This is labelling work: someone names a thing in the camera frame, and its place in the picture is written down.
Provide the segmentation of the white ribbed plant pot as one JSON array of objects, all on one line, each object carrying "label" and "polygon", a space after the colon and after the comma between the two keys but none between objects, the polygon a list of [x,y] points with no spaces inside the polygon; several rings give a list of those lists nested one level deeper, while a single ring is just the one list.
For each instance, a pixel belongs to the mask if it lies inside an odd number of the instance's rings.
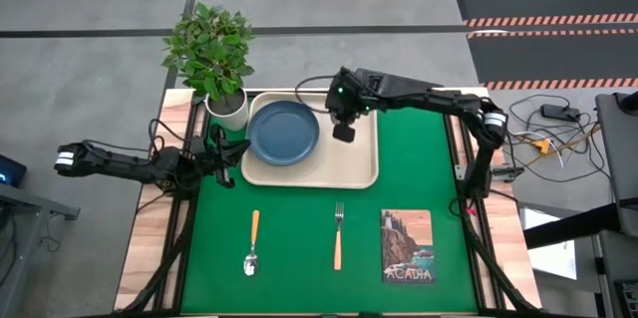
[{"label": "white ribbed plant pot", "polygon": [[210,94],[207,94],[204,105],[213,119],[230,131],[241,131],[248,123],[249,104],[243,88],[234,94],[222,95],[218,101],[214,101]]}]

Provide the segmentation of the grey desk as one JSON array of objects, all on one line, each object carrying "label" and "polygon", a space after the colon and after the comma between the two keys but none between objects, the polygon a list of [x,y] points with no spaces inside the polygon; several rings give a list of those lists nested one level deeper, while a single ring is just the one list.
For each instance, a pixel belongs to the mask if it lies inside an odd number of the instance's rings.
[{"label": "grey desk", "polygon": [[595,98],[621,230],[638,238],[638,91]]}]

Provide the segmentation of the spoon with orange handle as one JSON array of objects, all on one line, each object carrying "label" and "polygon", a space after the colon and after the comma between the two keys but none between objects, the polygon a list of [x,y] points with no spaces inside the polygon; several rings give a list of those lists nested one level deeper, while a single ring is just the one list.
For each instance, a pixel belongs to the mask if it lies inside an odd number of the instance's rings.
[{"label": "spoon with orange handle", "polygon": [[258,210],[252,211],[251,216],[251,231],[250,231],[250,251],[246,255],[243,261],[243,272],[246,276],[253,276],[256,273],[258,267],[258,256],[256,254],[256,240],[258,235],[260,212]]}]

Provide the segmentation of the beige plastic tray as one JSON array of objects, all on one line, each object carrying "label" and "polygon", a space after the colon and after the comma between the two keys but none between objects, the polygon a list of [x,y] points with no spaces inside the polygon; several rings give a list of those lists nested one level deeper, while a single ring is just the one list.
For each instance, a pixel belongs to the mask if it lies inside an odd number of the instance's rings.
[{"label": "beige plastic tray", "polygon": [[330,116],[318,111],[326,95],[320,92],[266,92],[257,95],[250,105],[249,126],[256,124],[259,110],[278,102],[304,103],[318,121],[318,143],[309,156],[291,165],[275,165],[260,159],[258,140],[251,141],[241,163],[243,177],[256,185],[307,186],[363,189],[372,185],[379,174],[377,114],[372,112],[353,124],[354,140],[347,144],[333,137]]}]

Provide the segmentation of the black diagonal beam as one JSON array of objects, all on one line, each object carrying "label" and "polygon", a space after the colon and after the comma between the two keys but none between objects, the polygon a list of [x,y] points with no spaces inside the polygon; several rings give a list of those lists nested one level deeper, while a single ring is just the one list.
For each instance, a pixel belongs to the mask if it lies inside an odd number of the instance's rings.
[{"label": "black diagonal beam", "polygon": [[523,235],[526,246],[533,249],[591,236],[601,230],[616,232],[622,230],[618,210],[614,204],[607,204],[525,229]]}]

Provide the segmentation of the blue round plate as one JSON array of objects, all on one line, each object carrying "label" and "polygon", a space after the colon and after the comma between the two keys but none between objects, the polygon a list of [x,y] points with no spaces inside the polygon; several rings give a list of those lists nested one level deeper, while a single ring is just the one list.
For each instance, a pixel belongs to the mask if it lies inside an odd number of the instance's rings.
[{"label": "blue round plate", "polygon": [[319,140],[319,123],[307,107],[276,101],[260,108],[248,123],[250,152],[261,161],[289,166],[307,159]]}]

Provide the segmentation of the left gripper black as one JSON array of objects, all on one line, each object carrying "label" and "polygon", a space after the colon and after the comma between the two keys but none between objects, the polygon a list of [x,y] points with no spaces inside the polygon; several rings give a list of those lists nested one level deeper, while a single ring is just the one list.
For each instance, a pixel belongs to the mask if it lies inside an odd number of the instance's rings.
[{"label": "left gripper black", "polygon": [[223,160],[241,159],[250,147],[250,140],[228,141],[221,126],[211,126],[206,136],[194,136],[189,143],[192,170],[186,175],[187,190],[199,189],[207,175],[214,175],[216,183],[223,187],[235,187],[235,181],[229,168],[223,165]]}]

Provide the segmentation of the dark blue device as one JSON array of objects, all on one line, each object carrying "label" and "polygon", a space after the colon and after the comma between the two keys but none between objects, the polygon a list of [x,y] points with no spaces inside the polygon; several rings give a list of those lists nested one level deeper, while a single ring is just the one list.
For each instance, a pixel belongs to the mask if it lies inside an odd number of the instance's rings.
[{"label": "dark blue device", "polygon": [[0,155],[0,183],[19,187],[26,172],[23,164]]}]

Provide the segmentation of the green leafy potted plant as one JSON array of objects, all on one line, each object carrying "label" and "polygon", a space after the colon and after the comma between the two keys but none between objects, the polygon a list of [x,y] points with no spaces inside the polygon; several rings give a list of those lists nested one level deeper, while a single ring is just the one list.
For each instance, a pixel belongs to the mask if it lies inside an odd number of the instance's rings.
[{"label": "green leafy potted plant", "polygon": [[161,65],[175,70],[198,95],[222,102],[238,93],[243,79],[254,73],[247,62],[253,39],[251,23],[240,12],[198,2],[162,39]]}]

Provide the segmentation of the grey side table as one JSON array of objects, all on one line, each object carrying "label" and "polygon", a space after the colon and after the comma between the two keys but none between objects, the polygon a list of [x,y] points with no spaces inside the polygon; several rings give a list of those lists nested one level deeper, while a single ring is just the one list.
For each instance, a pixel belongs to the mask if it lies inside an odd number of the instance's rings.
[{"label": "grey side table", "polygon": [[76,220],[78,207],[0,183],[0,318],[11,318],[52,215]]}]

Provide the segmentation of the Acadia picture book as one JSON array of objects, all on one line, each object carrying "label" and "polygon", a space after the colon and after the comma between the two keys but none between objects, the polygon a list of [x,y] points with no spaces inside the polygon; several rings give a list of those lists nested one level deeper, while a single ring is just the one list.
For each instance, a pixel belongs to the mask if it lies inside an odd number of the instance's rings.
[{"label": "Acadia picture book", "polygon": [[435,284],[433,222],[428,210],[381,211],[382,281]]}]

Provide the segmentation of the green table mat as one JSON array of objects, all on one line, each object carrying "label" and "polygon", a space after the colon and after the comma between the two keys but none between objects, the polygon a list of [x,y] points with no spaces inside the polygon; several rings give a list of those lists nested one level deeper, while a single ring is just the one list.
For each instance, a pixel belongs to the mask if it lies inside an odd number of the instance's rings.
[{"label": "green table mat", "polygon": [[[402,109],[378,119],[380,171],[365,189],[234,188],[207,177],[197,200],[181,311],[212,313],[473,312],[477,308],[456,187],[439,114]],[[335,207],[344,203],[342,268],[333,268]],[[382,281],[381,211],[425,209],[433,222],[437,281]],[[253,276],[252,211],[260,212]]]}]

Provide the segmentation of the black power adapter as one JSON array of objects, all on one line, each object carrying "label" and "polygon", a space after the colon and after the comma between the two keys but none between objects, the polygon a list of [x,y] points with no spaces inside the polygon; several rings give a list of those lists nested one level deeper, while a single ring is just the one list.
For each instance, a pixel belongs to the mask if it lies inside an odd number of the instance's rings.
[{"label": "black power adapter", "polygon": [[581,112],[570,106],[558,106],[551,104],[543,104],[540,106],[540,114],[546,119],[553,119],[565,122],[577,123],[580,119]]}]

